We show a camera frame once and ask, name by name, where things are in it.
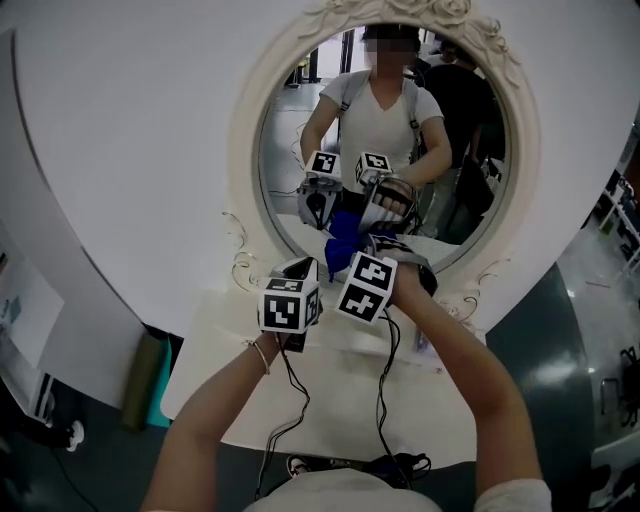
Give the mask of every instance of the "blue fabric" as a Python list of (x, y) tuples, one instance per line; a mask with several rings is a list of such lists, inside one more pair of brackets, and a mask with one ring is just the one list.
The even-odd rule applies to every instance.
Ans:
[[(358, 226), (362, 216), (343, 211), (336, 212), (329, 233), (334, 236), (327, 240), (324, 246), (324, 256), (327, 260), (327, 268), (329, 269), (329, 281), (333, 282), (333, 278), (337, 272), (348, 268), (351, 265), (353, 255), (362, 251), (366, 245), (366, 235), (358, 233)], [(371, 230), (369, 234), (382, 235), (396, 240), (394, 230)]]

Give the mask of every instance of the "shoe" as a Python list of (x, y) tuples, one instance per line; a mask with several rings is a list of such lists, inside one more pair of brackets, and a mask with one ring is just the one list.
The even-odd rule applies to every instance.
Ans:
[(69, 439), (68, 452), (75, 452), (78, 445), (84, 441), (84, 426), (78, 420), (71, 424), (71, 439)]
[(287, 471), (291, 478), (295, 478), (304, 473), (311, 473), (307, 461), (299, 455), (289, 455), (289, 457), (287, 457)]

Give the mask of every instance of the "floor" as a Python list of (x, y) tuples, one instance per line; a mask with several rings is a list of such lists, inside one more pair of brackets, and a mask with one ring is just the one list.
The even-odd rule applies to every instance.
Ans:
[[(261, 176), (265, 178), (277, 213), (297, 214), (296, 190), (304, 177), (300, 136), (324, 89), (321, 84), (304, 84), (298, 89), (284, 87), (265, 119), (260, 139)], [(323, 147), (336, 144), (335, 122), (323, 141)]]
[[(593, 407), (580, 332), (556, 266), (487, 335), (487, 341), (525, 396), (557, 509), (582, 509), (587, 493), (581, 483), (593, 448)], [(63, 385), (57, 387), (56, 396), (58, 418), (79, 415), (87, 431), (76, 453), (56, 450), (69, 478), (100, 511), (137, 510), (165, 431), (157, 427), (125, 431), (118, 411)], [(4, 435), (30, 486), (23, 510), (90, 510), (65, 481), (48, 448), (15, 432)], [(218, 459), (218, 510), (240, 511), (250, 504), (261, 457), (260, 451), (223, 446)], [(275, 458), (267, 488), (286, 477), (284, 460), (284, 455)], [(471, 511), (474, 471), (471, 462), (439, 469), (416, 482), (415, 488), (445, 511)]]
[(631, 427), (620, 426), (613, 388), (606, 388), (606, 413), (601, 414), (600, 383), (620, 377), (620, 351), (631, 346), (638, 351), (640, 340), (640, 274), (621, 274), (626, 259), (620, 246), (626, 239), (615, 227), (603, 233), (599, 222), (590, 218), (558, 259), (589, 361), (596, 446), (632, 432)]

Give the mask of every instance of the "white table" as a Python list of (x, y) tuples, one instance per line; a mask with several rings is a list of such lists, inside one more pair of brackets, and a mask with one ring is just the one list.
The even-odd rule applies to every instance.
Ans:
[[(246, 292), (204, 293), (162, 399), (161, 408), (167, 417), (175, 418), (207, 378), (246, 348), (241, 344), (245, 336), (259, 334), (256, 305), (257, 296)], [(404, 315), (396, 312), (393, 317), (402, 324), (403, 333), (410, 332)], [(283, 436), (277, 450), (373, 460), (384, 453), (376, 429), (375, 406), (386, 360), (314, 346), (313, 339), (363, 345), (376, 339), (390, 343), (388, 326), (379, 321), (373, 328), (360, 327), (331, 311), (326, 311), (320, 322), (309, 331), (310, 343), (304, 353), (290, 355), (291, 365), (309, 390), (311, 403), (304, 423)], [(403, 336), (399, 353), (410, 352), (412, 343), (410, 336)], [(446, 372), (435, 373), (398, 360), (385, 384), (385, 400), (389, 415), (384, 432), (392, 450), (424, 452), (431, 457), (434, 468), (475, 460), (473, 416)], [(223, 441), (264, 450), (271, 431), (297, 418), (303, 403), (304, 397), (290, 386), (278, 358), (272, 374), (262, 379)]]
[(638, 233), (638, 230), (633, 225), (629, 217), (627, 217), (627, 214), (625, 213), (624, 208), (620, 204), (620, 199), (622, 198), (624, 189), (620, 185), (616, 185), (616, 190), (614, 191), (613, 195), (611, 195), (609, 191), (606, 189), (604, 190), (603, 193), (605, 196), (607, 196), (611, 200), (612, 206), (611, 206), (611, 209), (609, 210), (609, 213), (607, 213), (604, 220), (600, 223), (599, 229), (602, 230), (604, 228), (605, 224), (609, 221), (609, 219), (613, 215), (613, 212), (615, 211), (618, 212), (618, 215), (620, 215), (620, 219), (622, 219), (622, 222), (624, 222), (624, 225), (627, 227), (629, 232), (635, 237), (639, 245), (638, 249), (633, 253), (631, 258), (629, 258), (629, 260), (624, 264), (624, 267), (622, 267), (622, 271), (621, 271), (621, 274), (624, 274), (627, 270), (630, 270), (630, 273), (633, 273), (635, 269), (638, 268), (638, 265), (640, 265), (640, 260), (638, 260), (638, 262), (635, 265), (633, 265), (633, 262), (636, 261), (638, 257), (640, 257), (640, 233)]

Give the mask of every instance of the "black and white marker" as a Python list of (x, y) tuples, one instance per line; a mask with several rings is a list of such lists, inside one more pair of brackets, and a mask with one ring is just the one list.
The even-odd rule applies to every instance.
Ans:
[(336, 311), (366, 324), (373, 324), (384, 310), (396, 277), (398, 263), (358, 252), (342, 288)]
[(329, 178), (333, 181), (342, 181), (340, 169), (340, 157), (327, 151), (314, 151), (304, 168), (307, 176), (316, 178)]
[[(308, 258), (287, 262), (288, 269), (303, 264)], [(320, 315), (320, 284), (318, 262), (306, 270), (305, 279), (272, 277), (260, 293), (258, 317), (263, 331), (302, 334)]]
[(356, 182), (366, 185), (372, 178), (382, 175), (393, 174), (389, 159), (384, 155), (374, 153), (360, 153), (360, 158), (356, 164)]

